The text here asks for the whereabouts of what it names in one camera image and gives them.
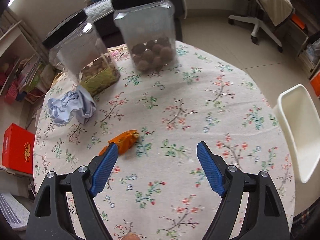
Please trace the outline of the left hand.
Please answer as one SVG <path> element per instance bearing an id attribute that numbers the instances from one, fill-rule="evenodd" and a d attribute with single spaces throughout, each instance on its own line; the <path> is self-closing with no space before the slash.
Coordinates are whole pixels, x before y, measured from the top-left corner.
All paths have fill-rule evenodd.
<path id="1" fill-rule="evenodd" d="M 125 235 L 121 240 L 140 240 L 140 237 L 135 233 L 130 232 L 127 235 Z"/>

